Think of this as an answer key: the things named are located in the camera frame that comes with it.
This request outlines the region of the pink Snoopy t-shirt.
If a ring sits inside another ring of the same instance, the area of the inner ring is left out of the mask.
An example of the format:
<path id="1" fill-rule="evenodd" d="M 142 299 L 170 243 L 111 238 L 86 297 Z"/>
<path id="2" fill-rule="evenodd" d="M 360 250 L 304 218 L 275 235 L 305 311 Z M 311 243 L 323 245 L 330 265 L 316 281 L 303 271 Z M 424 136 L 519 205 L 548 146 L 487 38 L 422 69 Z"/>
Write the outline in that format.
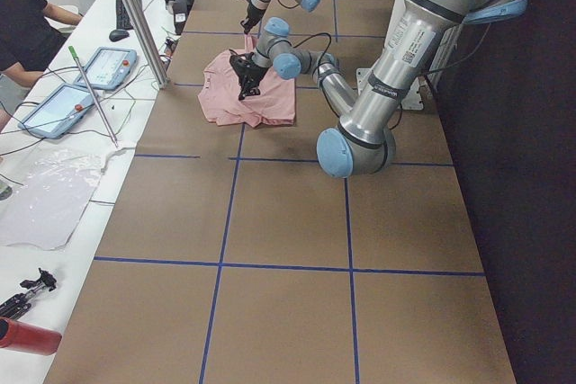
<path id="1" fill-rule="evenodd" d="M 203 70 L 204 84 L 198 101 L 207 121 L 218 126 L 246 123 L 292 125 L 295 120 L 295 81 L 283 80 L 269 69 L 258 86 L 257 95 L 239 99 L 240 84 L 230 64 L 231 53 L 222 51 Z"/>

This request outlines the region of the black power adapter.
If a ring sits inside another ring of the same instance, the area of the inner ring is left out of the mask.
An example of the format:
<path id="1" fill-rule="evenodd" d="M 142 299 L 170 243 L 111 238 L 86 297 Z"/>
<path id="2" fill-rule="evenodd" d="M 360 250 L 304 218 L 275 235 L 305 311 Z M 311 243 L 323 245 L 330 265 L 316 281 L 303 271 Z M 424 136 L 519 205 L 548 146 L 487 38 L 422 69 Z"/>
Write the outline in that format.
<path id="1" fill-rule="evenodd" d="M 175 34 L 181 35 L 189 14 L 187 0 L 175 0 L 172 4 L 172 12 Z"/>

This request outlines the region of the black keyboard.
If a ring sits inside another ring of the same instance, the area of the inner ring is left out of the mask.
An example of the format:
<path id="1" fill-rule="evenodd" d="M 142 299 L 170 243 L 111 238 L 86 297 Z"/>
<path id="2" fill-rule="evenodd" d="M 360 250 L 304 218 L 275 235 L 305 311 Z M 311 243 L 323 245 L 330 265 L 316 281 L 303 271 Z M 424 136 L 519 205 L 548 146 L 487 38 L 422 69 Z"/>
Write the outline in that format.
<path id="1" fill-rule="evenodd" d="M 137 6 L 142 8 L 142 0 L 137 0 Z M 122 0 L 115 0 L 116 30 L 129 31 L 133 29 L 127 7 Z"/>

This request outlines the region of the black computer mouse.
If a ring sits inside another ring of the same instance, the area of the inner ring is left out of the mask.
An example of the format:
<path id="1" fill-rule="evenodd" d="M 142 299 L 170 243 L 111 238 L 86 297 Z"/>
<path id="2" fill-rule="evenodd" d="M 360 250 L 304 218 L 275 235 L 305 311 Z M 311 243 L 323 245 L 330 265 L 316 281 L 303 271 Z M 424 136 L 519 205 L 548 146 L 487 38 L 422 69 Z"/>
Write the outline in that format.
<path id="1" fill-rule="evenodd" d="M 117 42 L 130 37 L 130 33 L 124 29 L 115 29 L 109 33 L 109 41 Z"/>

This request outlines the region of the far teach pendant tablet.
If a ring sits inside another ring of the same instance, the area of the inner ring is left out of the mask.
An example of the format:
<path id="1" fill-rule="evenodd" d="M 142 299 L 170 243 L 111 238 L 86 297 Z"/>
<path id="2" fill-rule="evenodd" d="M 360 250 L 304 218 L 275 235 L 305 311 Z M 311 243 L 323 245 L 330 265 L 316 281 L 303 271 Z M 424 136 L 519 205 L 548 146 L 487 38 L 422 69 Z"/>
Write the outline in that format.
<path id="1" fill-rule="evenodd" d="M 96 90 L 117 89 L 136 64 L 134 49 L 100 47 L 87 62 L 80 62 L 90 85 Z"/>

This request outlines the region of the teach pendant tablet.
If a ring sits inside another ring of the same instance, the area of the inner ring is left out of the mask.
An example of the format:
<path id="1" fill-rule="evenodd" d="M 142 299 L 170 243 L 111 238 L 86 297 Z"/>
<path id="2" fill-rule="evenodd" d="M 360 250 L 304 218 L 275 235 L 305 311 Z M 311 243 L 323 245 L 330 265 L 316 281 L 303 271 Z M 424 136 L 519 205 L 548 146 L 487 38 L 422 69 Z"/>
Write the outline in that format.
<path id="1" fill-rule="evenodd" d="M 62 84 L 18 123 L 34 137 L 59 138 L 93 106 L 93 97 L 81 86 Z"/>
<path id="2" fill-rule="evenodd" d="M 136 64 L 134 49 L 100 47 L 87 62 L 80 62 L 90 85 L 96 90 L 117 89 Z"/>

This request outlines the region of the metal rod green tip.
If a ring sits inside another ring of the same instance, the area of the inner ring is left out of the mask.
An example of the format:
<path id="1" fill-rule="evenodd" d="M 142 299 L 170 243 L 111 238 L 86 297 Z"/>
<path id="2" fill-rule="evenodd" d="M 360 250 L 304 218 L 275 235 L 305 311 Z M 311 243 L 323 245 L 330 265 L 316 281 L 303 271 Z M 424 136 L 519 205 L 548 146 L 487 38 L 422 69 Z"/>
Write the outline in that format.
<path id="1" fill-rule="evenodd" d="M 101 119 L 102 119 L 102 121 L 103 121 L 103 125 L 104 125 L 106 131 L 108 132 L 108 135 L 109 135 L 109 137 L 110 137 L 110 139 L 111 139 L 111 141 L 112 141 L 112 144 L 114 145 L 114 147 L 115 147 L 116 149 L 119 149 L 119 148 L 120 148 L 120 145 L 119 145 L 117 136 L 116 136 L 116 134 L 114 133 L 113 128 L 112 128 L 110 122 L 108 121 L 108 119 L 107 119 L 107 117 L 106 117 L 106 115 L 105 115 L 105 113 L 104 113 L 104 109 L 103 109 L 103 107 L 102 107 L 102 105 L 101 105 L 101 103 L 100 103 L 100 101 L 99 101 L 99 97 L 98 97 L 95 89 L 92 87 L 92 85 L 90 84 L 90 82 L 89 82 L 89 80 L 88 80 L 87 74 L 86 74 L 86 72 L 85 72 L 85 70 L 84 70 L 84 68 L 83 68 L 83 66 L 82 66 L 82 63 L 81 63 L 81 61 L 80 61 L 80 59 L 79 59 L 79 57 L 78 57 L 78 55 L 77 55 L 74 47 L 73 47 L 72 45 L 69 45 L 69 46 L 67 47 L 67 49 L 68 49 L 68 51 L 69 51 L 72 59 L 74 60 L 74 62 L 75 62 L 75 64 L 76 64 L 76 67 L 78 68 L 79 74 L 80 74 L 82 80 L 83 80 L 84 83 L 85 83 L 86 89 L 88 90 L 88 92 L 90 93 L 90 95 L 91 95 L 91 97 L 92 97 L 92 99 L 93 99 L 95 108 L 96 108 L 96 110 L 98 111 L 98 113 L 99 113 L 99 115 L 100 115 L 100 117 L 101 117 Z"/>

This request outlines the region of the near teach pendant tablet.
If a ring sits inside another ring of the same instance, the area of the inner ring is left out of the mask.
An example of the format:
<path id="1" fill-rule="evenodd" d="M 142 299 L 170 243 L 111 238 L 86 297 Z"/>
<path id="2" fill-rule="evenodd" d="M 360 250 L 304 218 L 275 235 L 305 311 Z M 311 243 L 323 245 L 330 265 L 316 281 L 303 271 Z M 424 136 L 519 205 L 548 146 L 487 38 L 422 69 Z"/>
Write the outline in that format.
<path id="1" fill-rule="evenodd" d="M 18 123 L 34 137 L 59 138 L 93 106 L 93 97 L 81 86 L 62 84 Z"/>

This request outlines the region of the person in black shirt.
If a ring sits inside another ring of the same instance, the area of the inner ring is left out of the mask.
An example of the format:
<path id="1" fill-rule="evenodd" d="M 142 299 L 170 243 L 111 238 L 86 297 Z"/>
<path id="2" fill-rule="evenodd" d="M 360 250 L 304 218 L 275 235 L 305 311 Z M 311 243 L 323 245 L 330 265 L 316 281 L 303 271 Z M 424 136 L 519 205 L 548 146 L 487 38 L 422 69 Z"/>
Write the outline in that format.
<path id="1" fill-rule="evenodd" d="M 55 21 L 77 26 L 82 15 L 48 0 L 1 0 L 1 74 L 30 89 L 66 41 Z"/>

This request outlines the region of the clear plastic bag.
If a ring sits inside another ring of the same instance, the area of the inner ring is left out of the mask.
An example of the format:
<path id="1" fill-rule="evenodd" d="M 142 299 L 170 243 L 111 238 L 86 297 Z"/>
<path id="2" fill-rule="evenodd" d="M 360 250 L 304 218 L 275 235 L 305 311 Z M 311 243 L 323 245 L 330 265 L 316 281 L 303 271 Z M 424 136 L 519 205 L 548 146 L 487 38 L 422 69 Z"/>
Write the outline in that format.
<path id="1" fill-rule="evenodd" d="M 1 207 L 1 245 L 47 251 L 63 247 L 110 159 L 135 147 L 120 141 L 95 154 L 69 147 L 33 151 L 23 185 Z"/>

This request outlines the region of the black folded tripod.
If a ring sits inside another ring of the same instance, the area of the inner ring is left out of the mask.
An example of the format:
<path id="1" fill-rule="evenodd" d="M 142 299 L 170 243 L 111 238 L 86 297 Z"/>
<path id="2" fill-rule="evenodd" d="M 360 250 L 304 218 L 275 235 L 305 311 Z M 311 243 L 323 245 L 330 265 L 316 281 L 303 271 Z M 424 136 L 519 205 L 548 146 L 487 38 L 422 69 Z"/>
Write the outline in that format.
<path id="1" fill-rule="evenodd" d="M 24 292 L 14 294 L 1 304 L 1 317 L 18 320 L 32 307 L 31 300 L 43 291 L 56 289 L 57 280 L 48 271 L 39 268 L 40 277 L 35 280 L 24 280 L 20 286 Z"/>

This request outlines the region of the red cylinder bottle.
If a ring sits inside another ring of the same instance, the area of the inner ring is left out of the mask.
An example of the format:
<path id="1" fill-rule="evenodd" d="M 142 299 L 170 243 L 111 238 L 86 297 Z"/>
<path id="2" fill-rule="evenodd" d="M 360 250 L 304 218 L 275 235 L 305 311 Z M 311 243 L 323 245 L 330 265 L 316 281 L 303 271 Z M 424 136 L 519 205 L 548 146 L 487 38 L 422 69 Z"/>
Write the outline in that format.
<path id="1" fill-rule="evenodd" d="M 1 347 L 23 353 L 52 355 L 62 334 L 47 328 L 33 326 L 6 317 L 1 318 Z"/>

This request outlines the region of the aluminium frame post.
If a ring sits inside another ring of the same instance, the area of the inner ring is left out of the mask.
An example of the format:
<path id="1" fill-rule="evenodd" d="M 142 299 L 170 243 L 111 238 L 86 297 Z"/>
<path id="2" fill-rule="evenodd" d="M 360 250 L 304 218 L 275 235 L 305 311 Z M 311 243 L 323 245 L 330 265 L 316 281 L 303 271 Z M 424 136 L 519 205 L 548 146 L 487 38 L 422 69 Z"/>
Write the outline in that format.
<path id="1" fill-rule="evenodd" d="M 168 84 L 167 72 L 154 42 L 149 25 L 138 0 L 122 0 L 130 17 L 130 21 L 143 50 L 148 65 L 157 81 L 160 89 L 164 89 Z"/>

